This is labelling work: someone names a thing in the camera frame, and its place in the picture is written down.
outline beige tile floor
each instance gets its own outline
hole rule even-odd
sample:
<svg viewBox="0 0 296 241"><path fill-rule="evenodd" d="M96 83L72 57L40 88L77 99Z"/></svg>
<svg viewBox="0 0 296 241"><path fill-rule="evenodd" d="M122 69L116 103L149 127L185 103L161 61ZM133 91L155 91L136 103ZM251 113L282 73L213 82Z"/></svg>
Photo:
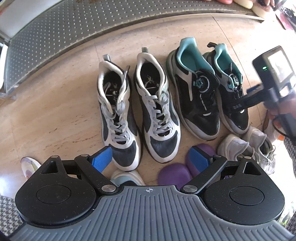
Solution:
<svg viewBox="0 0 296 241"><path fill-rule="evenodd" d="M103 147L96 94L98 65L103 54L109 53L112 61L121 67L130 65L130 76L133 76L141 47L148 47L164 64L169 52L187 36L196 38L202 53L209 50L208 42L226 43L244 75L244 89L259 83L251 64L259 54L282 45L289 50L288 56L296 56L294 33L283 30L277 22L260 23L243 18L206 17L161 22L92 40L53 61L22 84L16 91L15 101L0 102L0 194L14 197L25 182L20 167L23 156L43 163L51 155L72 159L83 153L93 154ZM141 126L142 110L135 91L132 98L136 122ZM263 105L250 108L251 125L261 128L265 114ZM183 126L181 128L179 152L172 162L184 162L189 148L202 142ZM216 148L228 133L222 126L219 137L208 144ZM291 160L287 158L286 163L291 165ZM155 162L144 149L138 171L145 183L155 185L157 173L164 166ZM110 177L114 169L111 163L104 174ZM278 173L276 181L283 175L294 181L293 174L291 171L287 174L285 167Z"/></svg>

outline shoe insole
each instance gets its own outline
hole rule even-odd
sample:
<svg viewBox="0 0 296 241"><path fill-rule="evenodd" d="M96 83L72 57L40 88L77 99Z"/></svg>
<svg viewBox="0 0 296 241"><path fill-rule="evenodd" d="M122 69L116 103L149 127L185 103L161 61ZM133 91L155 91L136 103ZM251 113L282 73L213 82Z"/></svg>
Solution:
<svg viewBox="0 0 296 241"><path fill-rule="evenodd" d="M144 87L151 95L155 95L160 85L160 74L152 63L144 63L141 67L140 76Z"/></svg>
<svg viewBox="0 0 296 241"><path fill-rule="evenodd" d="M199 70L199 64L197 62L197 59L189 50L184 50L184 52L181 55L181 62L190 70L195 71Z"/></svg>
<svg viewBox="0 0 296 241"><path fill-rule="evenodd" d="M121 78L116 72L111 71L105 75L103 86L105 86L107 83L111 83L111 86L104 90L106 98L111 105L116 106L119 90L121 87Z"/></svg>
<svg viewBox="0 0 296 241"><path fill-rule="evenodd" d="M222 71L224 71L226 74L231 74L229 73L229 58L227 58L223 53L217 59L217 63Z"/></svg>

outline ribbed gray surface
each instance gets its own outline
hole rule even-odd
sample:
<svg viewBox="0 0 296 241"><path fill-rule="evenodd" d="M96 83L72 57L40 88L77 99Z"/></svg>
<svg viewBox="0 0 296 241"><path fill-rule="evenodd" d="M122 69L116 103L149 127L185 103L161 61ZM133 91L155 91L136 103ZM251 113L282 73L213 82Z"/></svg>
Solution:
<svg viewBox="0 0 296 241"><path fill-rule="evenodd" d="M236 13L255 16L236 3L176 0L63 0L16 34L8 51L5 91L66 51L139 22L192 13Z"/></svg>
<svg viewBox="0 0 296 241"><path fill-rule="evenodd" d="M293 237L276 221L257 226L226 222L210 213L196 195L182 194L174 186L125 187L103 197L84 220L59 229L24 225L12 241L183 241L268 240Z"/></svg>

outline sneaker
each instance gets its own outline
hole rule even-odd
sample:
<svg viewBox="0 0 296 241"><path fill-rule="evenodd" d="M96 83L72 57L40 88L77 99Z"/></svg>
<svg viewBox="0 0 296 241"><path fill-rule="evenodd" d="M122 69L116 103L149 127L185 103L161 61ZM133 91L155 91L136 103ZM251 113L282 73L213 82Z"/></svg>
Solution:
<svg viewBox="0 0 296 241"><path fill-rule="evenodd" d="M255 127L250 127L248 132L242 137L243 140L250 143L250 146L259 154L260 161L258 164L268 174L274 173L275 147L272 146L270 139L265 133Z"/></svg>
<svg viewBox="0 0 296 241"><path fill-rule="evenodd" d="M143 179L137 170L133 170L131 172L123 172L121 170L116 170L111 175L111 182L113 182L116 186L120 186L121 184L132 181L138 186L145 186Z"/></svg>
<svg viewBox="0 0 296 241"><path fill-rule="evenodd" d="M224 156L229 161L239 161L245 156L250 156L259 162L259 155L249 142L229 134L218 146L217 154Z"/></svg>
<svg viewBox="0 0 296 241"><path fill-rule="evenodd" d="M168 88L168 79L156 58L142 48L137 56L134 81L143 110L142 133L150 155L160 163L177 154L181 129Z"/></svg>
<svg viewBox="0 0 296 241"><path fill-rule="evenodd" d="M112 148L116 167L132 171L140 163L142 146L131 105L129 66L123 71L109 55L103 58L97 83L103 143Z"/></svg>
<svg viewBox="0 0 296 241"><path fill-rule="evenodd" d="M231 132L242 135L249 128L248 109L237 112L228 109L229 104L235 103L244 95L242 74L231 59L226 44L209 43L207 46L215 48L212 52L205 53L204 57L213 67L220 80L220 87L217 92L220 119Z"/></svg>
<svg viewBox="0 0 296 241"><path fill-rule="evenodd" d="M22 157L20 163L22 167L22 172L24 173L24 176L27 180L39 167L41 167L41 164L38 161L28 156Z"/></svg>
<svg viewBox="0 0 296 241"><path fill-rule="evenodd" d="M270 5L266 5L263 0L253 0L252 11L259 17L267 19L274 15L274 11Z"/></svg>
<svg viewBox="0 0 296 241"><path fill-rule="evenodd" d="M219 80L197 49L195 38L184 38L166 61L176 88L176 106L184 126L197 138L215 139L220 130L215 91Z"/></svg>

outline blue pad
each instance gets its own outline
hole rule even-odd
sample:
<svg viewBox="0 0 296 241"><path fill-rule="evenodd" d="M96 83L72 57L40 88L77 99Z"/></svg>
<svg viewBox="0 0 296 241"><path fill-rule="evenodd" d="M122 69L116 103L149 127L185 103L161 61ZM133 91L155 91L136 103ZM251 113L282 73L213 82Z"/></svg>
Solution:
<svg viewBox="0 0 296 241"><path fill-rule="evenodd" d="M91 163L92 166L99 172L102 172L112 161L112 149L109 146L105 146L104 148L93 154L91 158L93 158Z"/></svg>

